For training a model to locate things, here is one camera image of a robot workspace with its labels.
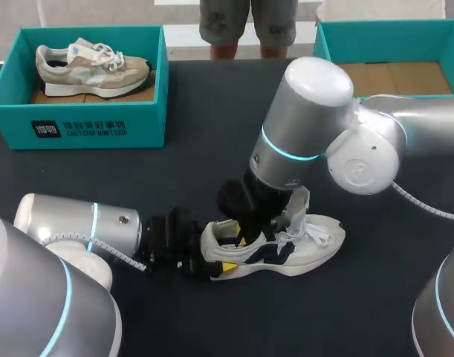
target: shorts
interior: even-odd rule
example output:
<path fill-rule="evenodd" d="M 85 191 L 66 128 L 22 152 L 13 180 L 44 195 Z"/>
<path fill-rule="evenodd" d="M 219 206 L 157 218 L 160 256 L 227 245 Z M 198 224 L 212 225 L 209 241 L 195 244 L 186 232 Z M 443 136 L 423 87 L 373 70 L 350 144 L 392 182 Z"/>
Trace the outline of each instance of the shorts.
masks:
<path fill-rule="evenodd" d="M 250 3 L 264 47 L 288 47 L 296 38 L 298 0 L 201 0 L 200 35 L 214 46 L 235 45 L 247 24 Z"/>

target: cable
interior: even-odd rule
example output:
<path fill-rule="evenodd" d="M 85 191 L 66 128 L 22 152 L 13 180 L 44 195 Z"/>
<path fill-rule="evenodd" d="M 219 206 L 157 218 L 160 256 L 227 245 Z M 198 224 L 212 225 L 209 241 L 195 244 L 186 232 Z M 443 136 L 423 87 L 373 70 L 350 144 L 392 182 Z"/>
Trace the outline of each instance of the cable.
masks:
<path fill-rule="evenodd" d="M 371 95 L 370 97 L 367 97 L 366 99 L 362 100 L 363 102 L 371 99 L 371 98 L 375 98 L 375 97 L 388 97 L 388 98 L 400 98 L 400 99 L 410 99 L 409 97 L 403 97 L 403 96 L 400 96 L 400 95 L 393 95 L 393 94 L 374 94 L 374 95 Z"/>
<path fill-rule="evenodd" d="M 426 203 L 423 203 L 419 199 L 416 199 L 412 195 L 410 195 L 408 192 L 406 192 L 402 187 L 398 186 L 395 182 L 392 182 L 392 187 L 403 197 L 408 199 L 411 203 L 417 205 L 420 208 L 423 208 L 424 210 L 427 210 L 428 212 L 435 214 L 436 216 L 440 216 L 446 219 L 451 219 L 454 221 L 454 214 L 444 212 L 442 210 L 437 210 L 436 208 L 433 208 Z"/>
<path fill-rule="evenodd" d="M 137 270 L 145 271 L 147 269 L 147 267 L 144 264 L 139 263 L 136 260 L 128 257 L 124 253 L 118 251 L 116 248 L 111 247 L 109 244 L 106 244 L 97 238 L 91 238 L 90 236 L 87 236 L 85 234 L 59 233 L 59 234 L 55 234 L 54 236 L 52 236 L 50 238 L 42 240 L 40 243 L 43 246 L 46 246 L 46 245 L 49 245 L 50 243 L 56 242 L 58 240 L 77 240 L 77 241 L 82 240 L 83 242 L 90 242 L 90 243 L 93 243 L 94 245 L 97 245 L 98 247 L 104 249 L 108 253 L 113 254 L 116 258 L 121 259 L 122 261 L 128 263 L 130 266 L 136 268 Z"/>
<path fill-rule="evenodd" d="M 47 19 L 45 18 L 45 12 L 43 10 L 42 0 L 36 0 L 36 10 L 39 13 L 40 26 L 43 28 L 47 27 Z"/>

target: shoe sole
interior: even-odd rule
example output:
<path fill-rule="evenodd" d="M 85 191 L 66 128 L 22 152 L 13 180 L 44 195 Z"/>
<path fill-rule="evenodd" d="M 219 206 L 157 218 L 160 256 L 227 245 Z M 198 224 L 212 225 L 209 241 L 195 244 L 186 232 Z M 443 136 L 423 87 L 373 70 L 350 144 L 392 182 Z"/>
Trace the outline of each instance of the shoe sole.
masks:
<path fill-rule="evenodd" d="M 138 91 L 140 91 L 141 86 L 144 88 L 143 84 L 147 83 L 148 79 L 149 77 L 144 78 L 137 83 L 131 84 L 130 86 L 116 89 L 102 89 L 73 84 L 44 83 L 44 92 L 47 97 L 73 97 L 74 95 L 78 94 L 93 94 L 101 97 L 102 99 L 114 99 L 137 93 Z"/>
<path fill-rule="evenodd" d="M 323 257 L 322 259 L 319 259 L 313 263 L 305 264 L 303 266 L 279 266 L 276 264 L 255 263 L 251 265 L 237 266 L 230 273 L 223 274 L 220 277 L 211 277 L 210 279 L 211 280 L 236 279 L 237 277 L 246 277 L 247 275 L 260 270 L 270 270 L 275 271 L 276 273 L 286 275 L 288 277 L 295 277 L 297 275 L 301 275 L 311 270 L 314 270 L 318 266 L 321 266 L 323 263 L 331 259 L 339 251 L 339 249 L 340 246 L 336 251 Z"/>

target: cardboard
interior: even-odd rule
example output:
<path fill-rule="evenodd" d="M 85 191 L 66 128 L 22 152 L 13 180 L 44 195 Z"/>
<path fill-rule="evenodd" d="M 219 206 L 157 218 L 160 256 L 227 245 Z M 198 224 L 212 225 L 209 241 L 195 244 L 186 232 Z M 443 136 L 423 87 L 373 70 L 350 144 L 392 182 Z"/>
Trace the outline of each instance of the cardboard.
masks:
<path fill-rule="evenodd" d="M 452 94 L 437 62 L 399 62 L 389 66 L 401 95 Z"/>
<path fill-rule="evenodd" d="M 352 79 L 355 97 L 452 94 L 437 62 L 348 63 L 340 67 Z"/>
<path fill-rule="evenodd" d="M 105 100 L 96 95 L 80 94 L 73 97 L 47 97 L 40 83 L 36 86 L 30 99 L 30 104 L 61 104 L 61 103 L 107 103 L 107 102 L 152 102 L 155 94 L 155 71 L 149 75 L 147 88 L 139 93 L 131 94 L 126 97 Z"/>

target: shoe tongue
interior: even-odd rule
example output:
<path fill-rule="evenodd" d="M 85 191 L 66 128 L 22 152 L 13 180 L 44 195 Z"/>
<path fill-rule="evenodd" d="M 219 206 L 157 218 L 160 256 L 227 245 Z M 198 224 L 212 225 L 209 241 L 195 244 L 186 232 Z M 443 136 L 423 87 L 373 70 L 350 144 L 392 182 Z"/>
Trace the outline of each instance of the shoe tongue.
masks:
<path fill-rule="evenodd" d="M 100 58 L 107 56 L 100 56 L 100 52 L 93 49 L 93 44 L 91 42 L 88 42 L 80 37 L 75 43 L 68 46 L 68 54 L 66 56 L 68 63 L 71 63 L 75 57 L 82 57 L 93 61 L 94 59 L 99 60 Z"/>

